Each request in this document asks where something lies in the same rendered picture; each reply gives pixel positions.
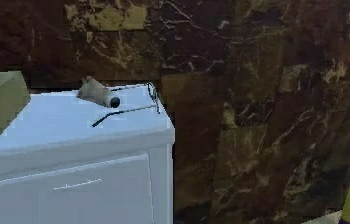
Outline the black thin-framed glasses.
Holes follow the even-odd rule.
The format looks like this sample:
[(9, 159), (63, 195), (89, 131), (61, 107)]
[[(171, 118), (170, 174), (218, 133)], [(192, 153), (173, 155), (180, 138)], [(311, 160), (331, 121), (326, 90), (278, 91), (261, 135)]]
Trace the black thin-framed glasses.
[(119, 115), (119, 114), (128, 113), (128, 112), (135, 112), (135, 111), (144, 110), (144, 109), (148, 109), (148, 108), (155, 108), (156, 112), (160, 113), (160, 110), (159, 110), (159, 95), (158, 95), (158, 92), (157, 92), (156, 88), (154, 87), (154, 85), (151, 82), (145, 83), (144, 86), (147, 88), (149, 97), (153, 101), (152, 105), (147, 105), (147, 106), (143, 106), (143, 107), (139, 107), (139, 108), (120, 110), (120, 111), (116, 111), (116, 112), (107, 113), (105, 116), (103, 116), (102, 118), (100, 118), (99, 120), (94, 122), (92, 124), (92, 126), (93, 127), (98, 126), (105, 119), (107, 119), (108, 117), (113, 116), (113, 115)]

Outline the white chest of drawers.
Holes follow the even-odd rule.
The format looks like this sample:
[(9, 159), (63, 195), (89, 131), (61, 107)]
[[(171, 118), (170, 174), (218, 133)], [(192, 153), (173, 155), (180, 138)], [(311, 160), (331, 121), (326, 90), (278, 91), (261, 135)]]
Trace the white chest of drawers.
[(173, 224), (175, 129), (144, 84), (117, 108), (34, 94), (0, 136), (0, 224)]

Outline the olive green tissue box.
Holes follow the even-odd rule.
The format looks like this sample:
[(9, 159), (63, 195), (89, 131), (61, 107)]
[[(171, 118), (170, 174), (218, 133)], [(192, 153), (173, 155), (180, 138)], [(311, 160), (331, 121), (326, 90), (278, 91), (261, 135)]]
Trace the olive green tissue box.
[(30, 99), (30, 93), (20, 71), (0, 72), (0, 135)]

